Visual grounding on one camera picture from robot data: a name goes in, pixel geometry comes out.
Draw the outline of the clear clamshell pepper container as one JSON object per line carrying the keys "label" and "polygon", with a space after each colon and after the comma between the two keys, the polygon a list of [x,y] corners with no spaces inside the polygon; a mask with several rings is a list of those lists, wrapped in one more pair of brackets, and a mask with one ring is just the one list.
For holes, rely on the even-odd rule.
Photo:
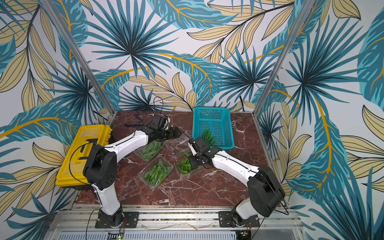
{"label": "clear clamshell pepper container", "polygon": [[158,155],[163,145],[164,142],[152,141],[151,143],[138,148],[134,153],[144,161],[149,162]]}
{"label": "clear clamshell pepper container", "polygon": [[156,156],[138,177],[151,190],[156,189],[173,171],[174,166],[163,156]]}

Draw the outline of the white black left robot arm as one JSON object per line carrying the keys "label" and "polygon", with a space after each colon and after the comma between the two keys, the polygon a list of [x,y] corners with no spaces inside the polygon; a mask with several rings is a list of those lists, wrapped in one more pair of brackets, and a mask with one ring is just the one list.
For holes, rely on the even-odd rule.
{"label": "white black left robot arm", "polygon": [[117,198],[115,181],[118,162],[131,152],[154,141],[177,139],[182,132],[170,126],[170,118],[155,114],[148,124],[142,124],[131,135],[106,146],[93,144],[83,175],[99,199],[99,219],[117,226],[123,220],[123,207]]}

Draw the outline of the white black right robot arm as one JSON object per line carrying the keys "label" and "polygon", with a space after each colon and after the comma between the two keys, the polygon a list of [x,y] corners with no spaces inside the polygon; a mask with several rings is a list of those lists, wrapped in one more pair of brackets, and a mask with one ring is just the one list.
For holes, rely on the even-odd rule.
{"label": "white black right robot arm", "polygon": [[234,221],[239,224],[254,215],[268,218],[281,204],[286,194],[274,171],[268,166],[252,166],[216,146],[209,146],[203,138],[189,139],[189,157],[193,168],[208,164],[222,170],[243,183],[249,197],[233,209]]}

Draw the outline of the green peppers in basket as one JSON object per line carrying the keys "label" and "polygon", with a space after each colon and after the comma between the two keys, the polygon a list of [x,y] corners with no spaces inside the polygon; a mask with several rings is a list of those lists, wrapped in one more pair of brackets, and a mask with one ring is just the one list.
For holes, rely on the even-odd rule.
{"label": "green peppers in basket", "polygon": [[210,147],[212,147],[215,143],[215,138],[213,137],[213,134],[210,130],[205,130],[202,138],[206,144],[208,144]]}

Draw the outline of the teal perforated plastic basket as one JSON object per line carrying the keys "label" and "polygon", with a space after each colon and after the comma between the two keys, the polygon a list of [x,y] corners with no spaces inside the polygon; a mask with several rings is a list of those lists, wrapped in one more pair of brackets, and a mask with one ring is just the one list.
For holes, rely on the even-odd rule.
{"label": "teal perforated plastic basket", "polygon": [[235,147],[231,114],[228,109],[217,107],[197,107],[193,112],[192,138],[203,137],[204,132],[211,132],[210,138],[223,150],[231,150]]}

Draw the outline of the white vented front panel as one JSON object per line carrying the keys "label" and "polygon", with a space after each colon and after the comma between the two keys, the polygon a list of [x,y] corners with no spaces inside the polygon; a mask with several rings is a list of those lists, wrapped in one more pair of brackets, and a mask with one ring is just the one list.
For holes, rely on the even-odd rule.
{"label": "white vented front panel", "polygon": [[55,240],[236,240],[233,231],[62,232]]}

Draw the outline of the yellow plastic toolbox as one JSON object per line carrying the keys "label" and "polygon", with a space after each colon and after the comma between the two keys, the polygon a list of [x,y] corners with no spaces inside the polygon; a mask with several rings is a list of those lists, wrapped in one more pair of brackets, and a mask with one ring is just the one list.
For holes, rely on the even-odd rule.
{"label": "yellow plastic toolbox", "polygon": [[108,125],[80,127],[59,169],[56,185],[61,188],[86,186],[88,181],[83,176],[83,170],[92,145],[108,145],[111,133],[112,128]]}

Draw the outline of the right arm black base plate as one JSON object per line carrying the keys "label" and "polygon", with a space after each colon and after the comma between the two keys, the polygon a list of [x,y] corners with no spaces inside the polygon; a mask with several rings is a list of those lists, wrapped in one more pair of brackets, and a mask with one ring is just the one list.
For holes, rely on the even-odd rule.
{"label": "right arm black base plate", "polygon": [[259,227],[260,219],[258,215],[243,219],[234,211],[220,211],[219,224],[221,228],[242,228],[242,227]]}

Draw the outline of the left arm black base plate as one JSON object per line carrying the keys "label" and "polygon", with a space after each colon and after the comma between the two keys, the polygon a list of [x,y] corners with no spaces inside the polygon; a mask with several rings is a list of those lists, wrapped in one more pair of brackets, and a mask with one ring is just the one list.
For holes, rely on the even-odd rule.
{"label": "left arm black base plate", "polygon": [[110,228],[128,228],[134,229],[137,227],[139,212],[116,212],[109,216],[104,212],[99,211],[98,218],[95,224],[96,229]]}

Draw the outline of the left aluminium frame post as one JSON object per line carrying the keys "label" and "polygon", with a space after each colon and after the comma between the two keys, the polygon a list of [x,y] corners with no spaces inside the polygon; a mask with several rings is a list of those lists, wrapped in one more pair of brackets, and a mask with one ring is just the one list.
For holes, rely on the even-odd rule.
{"label": "left aluminium frame post", "polygon": [[77,60],[80,67],[83,69],[85,75],[87,76],[88,80],[94,87],[95,92],[99,95],[100,100],[104,107],[107,109],[109,114],[114,115],[115,110],[112,107],[110,101],[107,99],[106,95],[103,93],[103,90],[98,83],[94,73],[92,72],[89,64],[86,61],[86,58],[82,54],[80,48],[78,47],[73,35],[71,34],[70,30],[67,29],[65,26],[64,19],[60,16],[60,13],[58,9],[56,8],[53,1],[48,0],[42,0],[41,1],[44,9],[47,11],[48,16],[56,26],[58,32],[65,40],[66,44],[69,47],[69,50],[73,53],[74,58]]}

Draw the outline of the aluminium frame post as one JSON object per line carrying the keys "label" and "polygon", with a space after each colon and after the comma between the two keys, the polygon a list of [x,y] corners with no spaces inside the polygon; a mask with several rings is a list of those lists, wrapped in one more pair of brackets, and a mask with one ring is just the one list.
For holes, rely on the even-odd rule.
{"label": "aluminium frame post", "polygon": [[266,84],[264,85],[262,94],[260,95],[260,97],[258,99],[258,103],[255,107],[253,117],[257,118],[259,113],[261,112],[264,101],[268,97],[268,93],[274,84],[275,78],[277,77],[278,72],[281,69],[281,66],[282,66],[285,58],[289,54],[297,36],[299,35],[301,27],[305,23],[305,20],[306,20],[307,16],[309,15],[310,10],[311,10],[314,2],[315,1],[304,1],[303,2],[302,8],[301,8],[300,12],[298,13],[297,18],[295,19],[295,21],[293,23],[293,28],[292,28],[291,32],[288,34],[287,39],[285,41],[285,44],[283,45],[282,50],[279,54],[279,57],[276,61],[276,64],[274,65],[274,68],[273,68]]}
{"label": "aluminium frame post", "polygon": [[65,40],[66,44],[69,47],[69,50],[73,53],[74,58],[77,60],[80,67],[83,69],[85,75],[87,76],[88,80],[94,87],[95,92],[99,95],[100,100],[104,107],[107,109],[109,114],[114,115],[115,110],[112,107],[110,101],[107,99],[106,95],[103,93],[103,90],[98,83],[94,73],[92,72],[89,64],[86,61],[86,58],[82,54],[80,48],[78,47],[73,35],[71,34],[70,30],[67,29],[65,26],[64,19],[60,16],[60,13],[58,9],[56,8],[53,1],[48,0],[42,0],[41,1],[44,9],[47,11],[48,16],[56,26],[58,32]]}

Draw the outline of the right aluminium frame post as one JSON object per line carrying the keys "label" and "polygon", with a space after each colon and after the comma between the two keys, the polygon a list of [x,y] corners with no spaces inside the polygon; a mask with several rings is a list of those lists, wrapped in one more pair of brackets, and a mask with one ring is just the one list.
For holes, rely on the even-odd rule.
{"label": "right aluminium frame post", "polygon": [[301,27],[305,23],[305,20],[306,20],[307,16],[309,15],[310,10],[311,10],[314,2],[315,1],[304,1],[303,2],[302,8],[301,8],[300,12],[298,13],[297,18],[295,19],[295,21],[293,23],[293,28],[292,28],[291,32],[288,34],[287,39],[285,41],[285,44],[283,45],[282,50],[279,54],[279,57],[276,61],[276,64],[274,65],[274,68],[273,68],[266,84],[264,85],[262,94],[260,95],[260,97],[258,99],[258,103],[255,107],[253,117],[257,118],[259,113],[261,112],[264,101],[268,97],[268,93],[274,84],[275,78],[277,77],[278,72],[281,69],[281,66],[282,66],[285,58],[289,54],[297,36],[299,35]]}

